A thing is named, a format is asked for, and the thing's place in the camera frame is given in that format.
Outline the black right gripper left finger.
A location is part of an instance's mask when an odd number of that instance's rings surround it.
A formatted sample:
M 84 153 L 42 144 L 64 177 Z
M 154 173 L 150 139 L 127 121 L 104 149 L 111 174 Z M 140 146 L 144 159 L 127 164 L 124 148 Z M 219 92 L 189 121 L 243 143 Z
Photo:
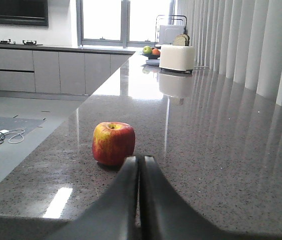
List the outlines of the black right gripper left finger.
M 80 217 L 48 240 L 136 240 L 138 159 L 127 157 L 109 188 Z

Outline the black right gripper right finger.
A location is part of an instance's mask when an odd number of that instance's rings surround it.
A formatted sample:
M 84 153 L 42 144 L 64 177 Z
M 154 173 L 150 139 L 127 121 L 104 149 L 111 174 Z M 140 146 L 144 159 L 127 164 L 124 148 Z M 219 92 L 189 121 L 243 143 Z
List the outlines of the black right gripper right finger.
M 155 158 L 139 161 L 139 204 L 145 240 L 282 240 L 282 235 L 224 231 L 195 211 L 171 186 Z

